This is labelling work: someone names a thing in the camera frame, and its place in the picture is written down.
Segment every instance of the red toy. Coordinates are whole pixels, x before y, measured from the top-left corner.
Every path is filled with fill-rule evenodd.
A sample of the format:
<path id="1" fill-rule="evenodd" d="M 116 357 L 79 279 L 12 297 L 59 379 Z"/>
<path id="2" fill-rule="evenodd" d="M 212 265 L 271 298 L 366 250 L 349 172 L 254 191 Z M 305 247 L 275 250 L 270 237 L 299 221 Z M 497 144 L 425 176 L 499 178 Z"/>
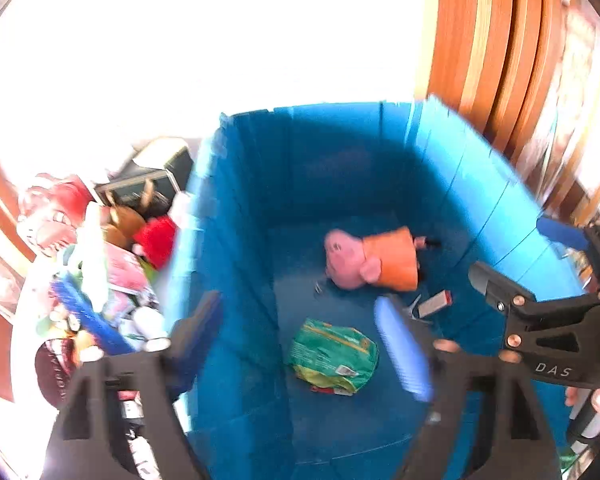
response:
<path id="1" fill-rule="evenodd" d="M 59 179 L 39 173 L 34 185 L 18 197 L 18 234 L 45 256 L 53 256 L 75 244 L 75 230 L 84 221 L 87 204 L 92 200 L 77 175 Z"/>
<path id="2" fill-rule="evenodd" d="M 138 243 L 134 253 L 144 256 L 156 269 L 161 269 L 169 261 L 178 227 L 169 216 L 152 218 L 134 235 Z"/>
<path id="3" fill-rule="evenodd" d="M 189 193 L 177 192 L 168 215 L 152 218 L 134 235 L 134 253 L 144 256 L 158 270 L 169 261 L 176 231 L 182 228 L 189 218 L 191 197 Z"/>

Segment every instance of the white wall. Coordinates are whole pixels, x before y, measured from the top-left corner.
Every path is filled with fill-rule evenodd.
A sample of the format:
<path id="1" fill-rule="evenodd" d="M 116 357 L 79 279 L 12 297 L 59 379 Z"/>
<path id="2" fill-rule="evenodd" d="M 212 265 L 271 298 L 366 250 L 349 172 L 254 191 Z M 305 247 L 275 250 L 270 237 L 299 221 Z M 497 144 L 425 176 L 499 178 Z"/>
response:
<path id="1" fill-rule="evenodd" d="M 207 135 L 220 112 L 409 100 L 423 1 L 13 0 L 0 161 L 17 186 L 98 179 L 130 143 Z"/>

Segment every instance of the stuffed toy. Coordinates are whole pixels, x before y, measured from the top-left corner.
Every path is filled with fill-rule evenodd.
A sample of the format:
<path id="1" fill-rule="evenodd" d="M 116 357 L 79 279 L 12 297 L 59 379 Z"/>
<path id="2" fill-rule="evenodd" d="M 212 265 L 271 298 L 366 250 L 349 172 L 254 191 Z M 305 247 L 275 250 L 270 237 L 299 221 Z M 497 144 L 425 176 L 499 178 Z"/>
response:
<path id="1" fill-rule="evenodd" d="M 411 237 L 406 227 L 365 238 L 330 231 L 324 239 L 326 273 L 340 288 L 353 290 L 365 283 L 398 292 L 418 288 L 417 249 L 440 246 L 435 240 Z"/>
<path id="2" fill-rule="evenodd" d="M 165 216 L 150 219 L 134 236 L 133 251 L 156 269 L 163 268 L 171 257 L 178 228 L 184 226 L 191 202 L 189 193 L 179 191 Z"/>
<path id="3" fill-rule="evenodd" d="M 91 201 L 93 196 L 77 175 L 58 179 L 39 173 L 18 197 L 18 234 L 45 256 L 54 256 L 75 244 L 75 230 Z"/>
<path id="4" fill-rule="evenodd" d="M 122 249 L 129 249 L 134 235 L 144 228 L 144 218 L 127 206 L 102 208 L 102 233 L 104 240 Z"/>

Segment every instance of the orange dress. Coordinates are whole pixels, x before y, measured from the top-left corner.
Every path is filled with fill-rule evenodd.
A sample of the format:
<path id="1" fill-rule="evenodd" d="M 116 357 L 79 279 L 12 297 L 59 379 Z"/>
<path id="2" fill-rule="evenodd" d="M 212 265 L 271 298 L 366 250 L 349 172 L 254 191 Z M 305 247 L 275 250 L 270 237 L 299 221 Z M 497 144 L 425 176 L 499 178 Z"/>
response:
<path id="1" fill-rule="evenodd" d="M 418 288 L 418 260 L 413 237 L 406 227 L 381 235 L 362 238 L 365 258 L 380 260 L 380 278 L 375 283 L 398 292 Z"/>

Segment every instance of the red plush toy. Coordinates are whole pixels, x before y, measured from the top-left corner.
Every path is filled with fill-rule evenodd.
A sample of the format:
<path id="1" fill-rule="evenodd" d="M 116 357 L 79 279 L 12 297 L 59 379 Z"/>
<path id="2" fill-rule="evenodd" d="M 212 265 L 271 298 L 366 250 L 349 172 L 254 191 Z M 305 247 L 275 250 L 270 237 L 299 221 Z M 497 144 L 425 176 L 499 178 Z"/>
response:
<path id="1" fill-rule="evenodd" d="M 152 218 L 134 235 L 134 253 L 144 256 L 156 269 L 163 268 L 171 257 L 178 227 L 187 221 L 190 202 L 189 193 L 176 193 L 168 215 Z"/>
<path id="2" fill-rule="evenodd" d="M 177 226 L 169 216 L 150 219 L 134 235 L 134 240 L 138 243 L 134 246 L 134 253 L 144 256 L 156 269 L 163 268 L 173 251 L 176 230 Z"/>

